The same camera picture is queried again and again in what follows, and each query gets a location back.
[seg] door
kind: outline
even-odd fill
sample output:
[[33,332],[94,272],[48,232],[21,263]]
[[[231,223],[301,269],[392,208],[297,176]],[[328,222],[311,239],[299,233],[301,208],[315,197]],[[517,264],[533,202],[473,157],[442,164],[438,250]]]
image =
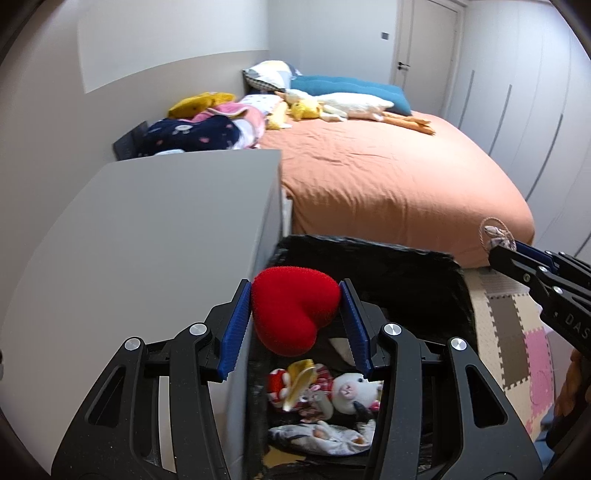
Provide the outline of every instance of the door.
[[450,94],[463,7],[446,0],[402,0],[394,83],[413,110],[443,116]]

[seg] blue gripper pad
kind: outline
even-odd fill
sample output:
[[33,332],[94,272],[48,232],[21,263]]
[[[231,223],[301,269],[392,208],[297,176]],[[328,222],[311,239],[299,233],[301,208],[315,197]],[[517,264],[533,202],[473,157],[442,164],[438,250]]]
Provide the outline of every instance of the blue gripper pad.
[[557,272],[556,265],[554,265],[551,255],[548,255],[546,252],[542,252],[542,250],[538,250],[537,248],[530,247],[520,241],[515,241],[515,243],[517,245],[517,251],[520,254],[546,265],[554,274]]
[[371,362],[371,346],[368,333],[361,320],[361,314],[353,300],[353,295],[356,296],[357,294],[349,290],[345,281],[340,282],[339,287],[341,293],[340,316],[345,326],[345,332],[347,332],[349,346],[355,360],[355,367],[363,373],[365,378],[369,378],[374,370]]
[[232,316],[228,321],[226,332],[220,341],[219,364],[217,374],[220,379],[227,380],[228,374],[236,367],[242,340],[251,316],[251,283],[246,282],[238,301],[234,306]]

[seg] orange bed sheet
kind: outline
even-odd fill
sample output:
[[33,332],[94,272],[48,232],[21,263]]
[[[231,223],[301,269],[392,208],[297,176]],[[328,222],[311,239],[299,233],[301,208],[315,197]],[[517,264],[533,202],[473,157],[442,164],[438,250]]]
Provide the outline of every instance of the orange bed sheet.
[[488,264],[479,237],[485,217],[531,243],[532,214],[501,168],[450,123],[419,116],[436,135],[365,120],[305,120],[267,132],[261,147],[282,151],[293,232],[449,252],[465,268]]

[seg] gray cabinet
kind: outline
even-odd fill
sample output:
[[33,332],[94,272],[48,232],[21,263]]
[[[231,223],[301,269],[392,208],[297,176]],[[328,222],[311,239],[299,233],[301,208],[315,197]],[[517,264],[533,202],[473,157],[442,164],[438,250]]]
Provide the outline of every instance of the gray cabinet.
[[[108,164],[55,222],[0,332],[0,404],[46,470],[126,338],[173,338],[264,268],[281,235],[279,160],[279,151],[243,150]],[[210,386],[236,477],[245,360]]]

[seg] wardrobe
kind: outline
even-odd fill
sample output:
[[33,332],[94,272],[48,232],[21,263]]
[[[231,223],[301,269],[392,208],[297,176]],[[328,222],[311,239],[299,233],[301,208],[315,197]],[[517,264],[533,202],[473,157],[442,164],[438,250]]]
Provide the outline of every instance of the wardrobe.
[[527,199],[535,246],[591,261],[591,60],[551,3],[469,3],[446,118]]

